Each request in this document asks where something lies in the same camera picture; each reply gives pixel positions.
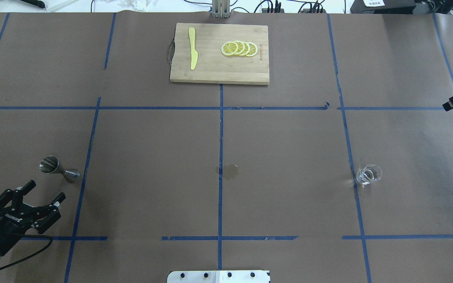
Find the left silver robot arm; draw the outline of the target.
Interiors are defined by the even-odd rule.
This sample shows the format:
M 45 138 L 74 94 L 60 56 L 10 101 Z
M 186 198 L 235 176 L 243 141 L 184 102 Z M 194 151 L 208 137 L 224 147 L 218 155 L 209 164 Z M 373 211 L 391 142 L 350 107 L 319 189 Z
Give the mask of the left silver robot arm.
M 35 187 L 35 181 L 30 180 L 22 187 L 6 189 L 0 194 L 0 260 L 23 238 L 45 239 L 48 243 L 31 255 L 0 267 L 0 271 L 29 260 L 52 245 L 52 236 L 44 233 L 61 218 L 59 207 L 66 196 L 61 192 L 43 206 L 25 204 L 24 196 Z

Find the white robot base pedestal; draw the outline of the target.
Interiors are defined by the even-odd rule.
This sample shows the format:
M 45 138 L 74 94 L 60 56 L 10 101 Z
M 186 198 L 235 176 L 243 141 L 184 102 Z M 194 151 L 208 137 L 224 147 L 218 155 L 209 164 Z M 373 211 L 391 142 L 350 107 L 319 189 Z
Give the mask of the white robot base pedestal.
M 167 283 L 270 283 L 267 270 L 193 270 L 174 271 Z

